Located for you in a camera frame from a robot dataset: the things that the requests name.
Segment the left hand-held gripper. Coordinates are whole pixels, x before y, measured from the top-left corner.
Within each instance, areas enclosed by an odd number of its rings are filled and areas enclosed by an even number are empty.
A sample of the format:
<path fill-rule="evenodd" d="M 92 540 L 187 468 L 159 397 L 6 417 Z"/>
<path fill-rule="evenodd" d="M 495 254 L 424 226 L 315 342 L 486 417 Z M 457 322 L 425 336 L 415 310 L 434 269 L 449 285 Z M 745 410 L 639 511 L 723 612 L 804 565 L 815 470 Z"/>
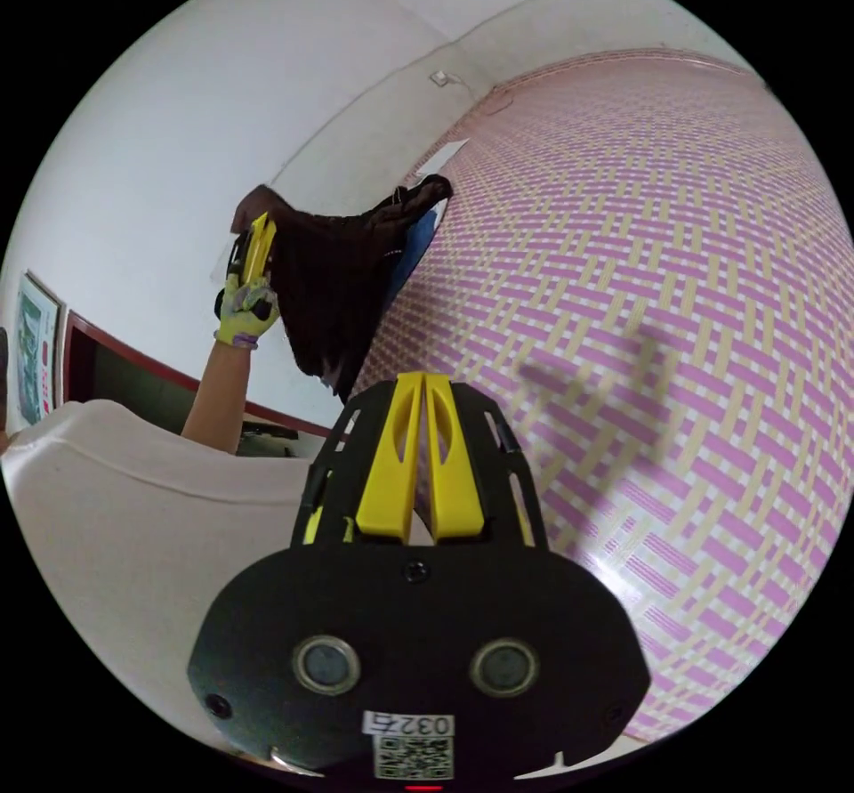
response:
<path fill-rule="evenodd" d="M 262 213 L 250 224 L 246 234 L 236 237 L 227 262 L 226 284 L 243 285 L 269 274 L 270 252 L 276 232 L 275 222 L 267 217 L 267 213 Z"/>

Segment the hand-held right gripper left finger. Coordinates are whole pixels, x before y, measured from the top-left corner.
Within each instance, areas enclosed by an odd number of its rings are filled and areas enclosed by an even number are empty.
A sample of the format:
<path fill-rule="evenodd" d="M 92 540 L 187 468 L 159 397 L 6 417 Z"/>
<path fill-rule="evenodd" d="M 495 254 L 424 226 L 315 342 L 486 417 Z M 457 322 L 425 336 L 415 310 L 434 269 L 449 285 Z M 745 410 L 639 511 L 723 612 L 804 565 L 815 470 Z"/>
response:
<path fill-rule="evenodd" d="M 356 514 L 363 535 L 408 535 L 415 504 L 424 374 L 404 373 L 391 388 Z"/>

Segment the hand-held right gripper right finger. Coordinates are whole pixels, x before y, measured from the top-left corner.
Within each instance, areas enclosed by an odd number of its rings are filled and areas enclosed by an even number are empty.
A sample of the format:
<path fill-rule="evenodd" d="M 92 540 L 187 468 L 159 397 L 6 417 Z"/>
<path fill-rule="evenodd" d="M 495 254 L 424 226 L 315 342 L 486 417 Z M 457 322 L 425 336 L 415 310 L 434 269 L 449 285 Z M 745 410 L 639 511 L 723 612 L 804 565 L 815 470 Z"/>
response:
<path fill-rule="evenodd" d="M 446 376 L 424 377 L 431 534 L 434 538 L 476 538 L 484 514 L 471 467 L 463 421 Z"/>

